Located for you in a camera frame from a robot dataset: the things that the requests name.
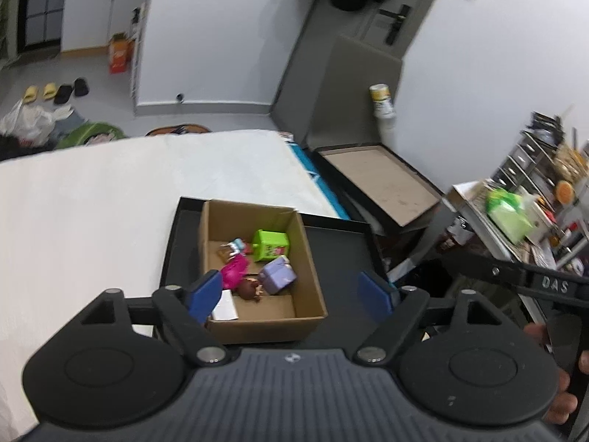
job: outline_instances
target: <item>metal screw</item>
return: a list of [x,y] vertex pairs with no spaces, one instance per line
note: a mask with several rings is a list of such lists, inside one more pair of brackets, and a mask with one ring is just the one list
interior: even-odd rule
[[222,361],[225,359],[225,355],[225,351],[223,351],[222,348],[215,346],[203,347],[196,353],[196,357],[207,364]]
[[361,361],[364,362],[380,362],[387,356],[387,353],[384,349],[380,347],[363,347],[361,348],[356,355]]

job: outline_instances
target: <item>pink toy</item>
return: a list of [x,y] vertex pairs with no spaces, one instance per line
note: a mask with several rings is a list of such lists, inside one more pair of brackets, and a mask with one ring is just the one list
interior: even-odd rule
[[247,274],[247,258],[237,253],[232,259],[223,266],[221,275],[223,276],[223,289],[235,289],[243,276]]

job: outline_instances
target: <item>finger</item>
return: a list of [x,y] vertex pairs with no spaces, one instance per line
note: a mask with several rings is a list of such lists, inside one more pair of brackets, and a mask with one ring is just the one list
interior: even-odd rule
[[550,411],[544,417],[544,421],[549,424],[563,425],[568,420],[568,414],[560,414],[558,412]]
[[559,414],[572,414],[576,409],[576,397],[572,394],[562,393],[558,394],[552,405],[550,406],[550,412]]
[[589,351],[582,351],[579,357],[579,369],[589,375]]
[[538,344],[548,344],[550,341],[549,332],[546,324],[536,324],[531,322],[523,328],[523,331]]
[[558,392],[564,392],[571,383],[571,377],[564,370],[558,369]]

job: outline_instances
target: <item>purple toy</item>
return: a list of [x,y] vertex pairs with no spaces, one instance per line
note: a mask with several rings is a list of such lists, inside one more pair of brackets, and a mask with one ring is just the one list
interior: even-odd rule
[[264,290],[273,295],[293,282],[296,279],[296,274],[290,267],[287,257],[280,256],[262,268],[259,278]]
[[243,254],[237,253],[233,256],[221,270],[223,289],[235,289],[243,279],[243,276],[247,274],[247,266],[248,261]]

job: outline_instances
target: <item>green bag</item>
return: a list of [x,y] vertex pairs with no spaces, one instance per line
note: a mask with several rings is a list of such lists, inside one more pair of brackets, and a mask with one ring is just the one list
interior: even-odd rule
[[504,189],[489,193],[487,214],[513,244],[521,242],[534,228],[525,215],[521,197]]
[[90,122],[81,125],[61,140],[56,150],[71,148],[73,146],[85,146],[89,144],[106,143],[108,141],[123,140],[125,133],[120,128],[106,122]]

